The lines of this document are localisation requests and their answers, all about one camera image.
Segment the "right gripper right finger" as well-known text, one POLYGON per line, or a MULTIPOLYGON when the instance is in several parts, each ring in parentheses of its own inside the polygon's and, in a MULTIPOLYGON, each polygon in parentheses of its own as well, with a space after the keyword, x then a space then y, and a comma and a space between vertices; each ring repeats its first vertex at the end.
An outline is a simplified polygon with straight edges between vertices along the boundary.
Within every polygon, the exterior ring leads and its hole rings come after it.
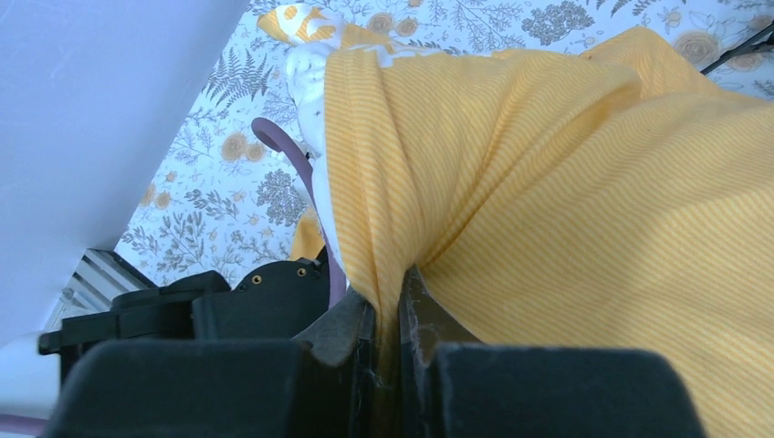
POLYGON ((399 305, 406 437, 702 437, 688 391, 658 354, 487 345, 417 268, 399 305))

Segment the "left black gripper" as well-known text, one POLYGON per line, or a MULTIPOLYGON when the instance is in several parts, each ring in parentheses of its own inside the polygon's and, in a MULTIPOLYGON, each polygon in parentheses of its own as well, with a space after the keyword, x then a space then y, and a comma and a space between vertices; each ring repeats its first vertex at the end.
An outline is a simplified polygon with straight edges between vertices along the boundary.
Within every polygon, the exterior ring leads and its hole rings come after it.
POLYGON ((329 308, 329 263, 314 259, 262 265, 231 291, 192 302, 196 339, 291 339, 329 308))

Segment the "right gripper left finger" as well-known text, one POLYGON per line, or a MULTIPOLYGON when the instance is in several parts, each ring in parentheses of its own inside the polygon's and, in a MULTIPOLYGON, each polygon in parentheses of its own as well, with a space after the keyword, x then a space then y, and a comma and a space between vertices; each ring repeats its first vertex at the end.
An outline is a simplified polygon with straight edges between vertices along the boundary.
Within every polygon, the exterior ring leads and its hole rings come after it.
POLYGON ((371 306, 349 293, 288 340, 109 341, 68 376, 46 437, 361 437, 371 306))

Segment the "orange pillowcase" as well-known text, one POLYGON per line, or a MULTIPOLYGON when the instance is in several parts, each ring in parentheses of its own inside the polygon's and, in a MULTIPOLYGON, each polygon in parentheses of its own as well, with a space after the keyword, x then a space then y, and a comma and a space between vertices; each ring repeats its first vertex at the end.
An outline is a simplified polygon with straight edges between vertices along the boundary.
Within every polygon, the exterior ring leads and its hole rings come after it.
POLYGON ((259 27, 333 48, 324 79, 343 270, 386 386, 418 266, 492 343, 664 354, 713 437, 773 434, 773 105, 634 27, 582 54, 411 47, 316 7, 259 27))

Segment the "white pillow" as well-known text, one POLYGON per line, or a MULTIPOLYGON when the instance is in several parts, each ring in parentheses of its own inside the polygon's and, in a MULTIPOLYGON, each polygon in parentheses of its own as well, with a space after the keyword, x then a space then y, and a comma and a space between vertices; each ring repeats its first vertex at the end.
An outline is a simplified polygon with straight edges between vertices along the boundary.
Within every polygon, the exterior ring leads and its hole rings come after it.
POLYGON ((313 157, 311 187, 319 222, 332 257, 339 267, 343 259, 336 234, 325 141, 324 79, 326 63, 333 48, 321 43, 301 44, 288 52, 286 80, 297 108, 303 141, 313 157))

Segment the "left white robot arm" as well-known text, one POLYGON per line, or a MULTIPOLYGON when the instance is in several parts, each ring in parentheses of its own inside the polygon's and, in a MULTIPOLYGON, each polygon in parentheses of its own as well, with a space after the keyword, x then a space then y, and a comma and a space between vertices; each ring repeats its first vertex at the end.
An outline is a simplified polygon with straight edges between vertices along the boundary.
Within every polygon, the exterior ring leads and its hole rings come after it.
POLYGON ((235 287, 214 270, 114 298, 106 311, 66 318, 37 338, 64 380, 97 344, 125 339, 291 339, 329 308, 328 255, 271 262, 235 287))

